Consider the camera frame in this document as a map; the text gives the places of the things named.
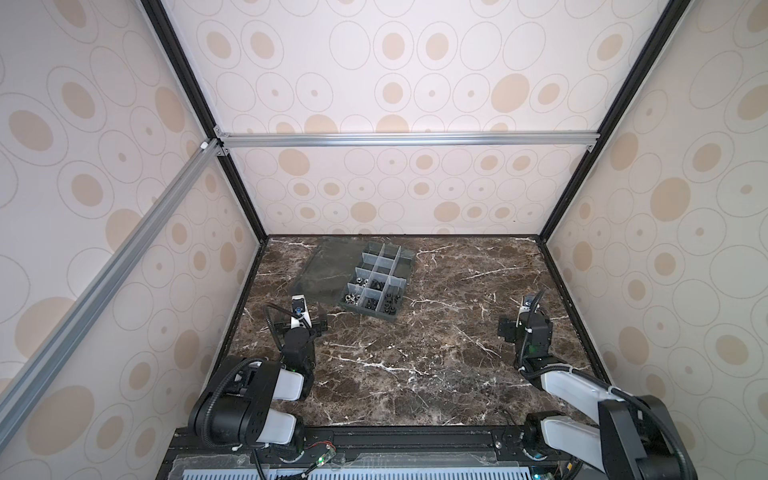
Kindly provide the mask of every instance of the marble table surface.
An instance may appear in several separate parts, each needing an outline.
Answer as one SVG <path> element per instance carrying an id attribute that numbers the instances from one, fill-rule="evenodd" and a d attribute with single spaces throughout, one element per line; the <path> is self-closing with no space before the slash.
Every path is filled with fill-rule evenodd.
<path id="1" fill-rule="evenodd" d="M 587 357 L 533 240 L 508 237 L 361 237 L 416 252 L 395 323 L 323 306 L 329 330 L 316 341 L 310 397 L 273 402 L 307 425 L 519 425 L 530 412 L 570 405 L 531 386 L 512 366 L 515 348 L 496 336 L 501 314 L 516 316 L 524 294 L 547 287 L 552 352 L 589 370 Z M 261 313 L 288 307 L 288 287 L 316 237 L 270 239 L 230 353 L 275 359 Z"/>

